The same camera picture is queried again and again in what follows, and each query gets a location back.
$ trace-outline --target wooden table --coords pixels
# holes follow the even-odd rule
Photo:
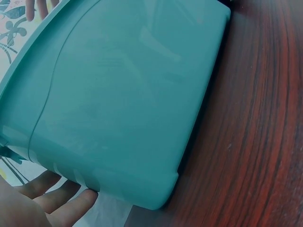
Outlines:
[[[303,226],[303,0],[232,10],[176,190],[127,227]]]

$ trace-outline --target patterned fabric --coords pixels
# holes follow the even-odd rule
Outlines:
[[[52,9],[50,0],[47,7]],[[27,22],[25,0],[0,0],[0,81],[40,22],[37,10],[34,20]]]

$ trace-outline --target finger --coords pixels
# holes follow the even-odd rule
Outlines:
[[[35,16],[35,0],[25,1],[26,16],[28,21],[32,21]]]
[[[62,226],[73,226],[84,214],[95,204],[98,193],[87,189],[77,198],[69,201],[48,216],[50,222],[52,218],[57,220]]]
[[[34,180],[23,186],[15,187],[15,189],[21,194],[34,199],[43,195],[48,189],[53,187],[60,178],[61,177],[59,175],[47,170]]]
[[[51,0],[53,7],[59,4],[59,0]]]
[[[60,188],[39,196],[34,201],[40,205],[44,212],[51,214],[66,204],[77,193],[80,187],[77,183],[66,181]]]
[[[44,19],[48,14],[46,0],[37,0],[37,6],[39,9],[41,19]]]

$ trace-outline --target teal box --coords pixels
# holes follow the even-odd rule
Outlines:
[[[0,83],[1,151],[160,208],[229,17],[216,0],[63,0]]]

